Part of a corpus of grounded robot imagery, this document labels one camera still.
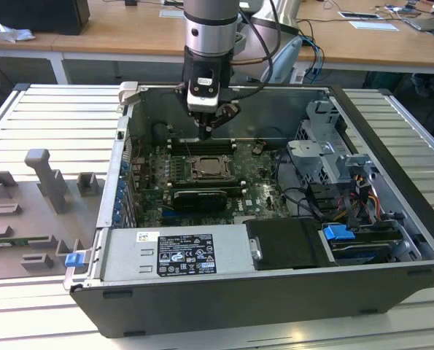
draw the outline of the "wooden desk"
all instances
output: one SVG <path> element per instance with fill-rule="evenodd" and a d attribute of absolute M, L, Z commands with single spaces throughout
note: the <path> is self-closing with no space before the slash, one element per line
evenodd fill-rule
<path fill-rule="evenodd" d="M 374 13 L 373 7 L 376 5 L 381 6 L 381 11 L 384 11 L 385 3 L 397 6 L 403 6 L 406 3 L 401 0 L 337 0 L 336 2 L 343 11 L 367 13 Z M 418 8 L 431 11 L 432 6 L 419 4 Z M 389 18 L 388 13 L 377 12 L 383 18 Z M 428 18 L 429 16 L 422 13 L 419 17 Z M 298 19 L 303 18 L 341 19 L 337 6 L 333 5 L 331 9 L 323 9 L 322 3 L 311 0 L 305 1 L 301 6 Z M 335 63 L 341 63 L 374 65 L 375 70 L 379 71 L 386 70 L 381 66 L 390 70 L 393 70 L 395 66 L 397 71 L 410 71 L 410 68 L 419 69 L 418 67 L 434 69 L 434 36 L 432 34 L 419 32 L 399 20 L 391 20 L 387 23 L 393 24 L 400 31 L 356 29 L 347 21 L 311 22 L 317 44 L 325 51 L 326 68 L 335 66 Z M 300 27 L 305 35 L 310 35 L 307 23 L 300 23 Z"/>
<path fill-rule="evenodd" d="M 58 36 L 52 43 L 53 50 L 183 55 L 185 22 L 181 18 L 159 17 L 162 6 L 138 4 L 137 7 L 125 7 L 123 1 L 90 0 L 89 7 L 90 19 L 82 34 Z"/>
<path fill-rule="evenodd" d="M 397 6 L 406 3 L 405 0 L 336 2 L 343 10 L 354 12 L 375 12 L 376 5 L 383 10 L 385 3 Z M 163 8 L 157 4 L 125 7 L 122 1 L 89 0 L 89 6 L 90 20 L 81 35 L 36 34 L 34 41 L 16 44 L 0 40 L 0 56 L 49 59 L 58 83 L 64 84 L 69 82 L 63 67 L 63 61 L 68 59 L 183 62 L 183 19 L 159 17 Z M 431 5 L 420 3 L 419 8 L 430 11 Z M 434 36 L 418 32 L 406 23 L 390 21 L 400 30 L 397 32 L 356 29 L 347 21 L 340 21 L 344 19 L 334 4 L 316 0 L 302 3 L 298 19 L 313 20 L 314 37 L 325 51 L 326 69 L 434 73 Z M 300 23 L 300 27 L 310 35 L 306 22 Z M 296 66 L 305 69 L 313 59 L 312 49 L 303 47 Z"/>

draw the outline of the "blue latch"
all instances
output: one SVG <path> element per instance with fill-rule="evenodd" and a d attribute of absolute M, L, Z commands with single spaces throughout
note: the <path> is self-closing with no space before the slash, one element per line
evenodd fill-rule
<path fill-rule="evenodd" d="M 66 255 L 64 265 L 67 268 L 82 268 L 84 266 L 85 253 L 69 253 Z"/>
<path fill-rule="evenodd" d="M 346 225 L 328 225 L 326 228 L 324 228 L 324 234 L 327 240 L 356 238 L 352 231 L 346 229 Z"/>

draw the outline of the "white sticker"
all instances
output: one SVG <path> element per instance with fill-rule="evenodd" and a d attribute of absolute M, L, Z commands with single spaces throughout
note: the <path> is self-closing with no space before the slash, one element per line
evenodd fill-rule
<path fill-rule="evenodd" d="M 157 242 L 160 231 L 139 231 L 136 242 Z"/>

